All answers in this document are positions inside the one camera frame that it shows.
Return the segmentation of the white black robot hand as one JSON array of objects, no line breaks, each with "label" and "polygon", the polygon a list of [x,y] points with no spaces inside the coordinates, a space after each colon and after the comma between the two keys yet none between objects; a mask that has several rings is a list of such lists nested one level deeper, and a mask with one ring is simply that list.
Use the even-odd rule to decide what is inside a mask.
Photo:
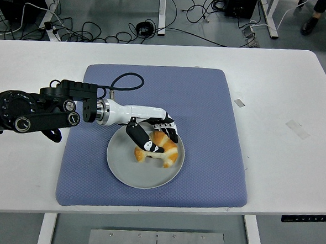
[{"label": "white black robot hand", "polygon": [[140,149],[150,152],[163,153],[164,149],[155,145],[148,134],[139,125],[147,122],[154,130],[164,132],[174,143],[178,142],[178,133],[175,121],[162,108],[126,105],[122,106],[111,99],[100,100],[102,107],[101,119],[97,123],[108,126],[122,124],[126,126],[126,133]]}]

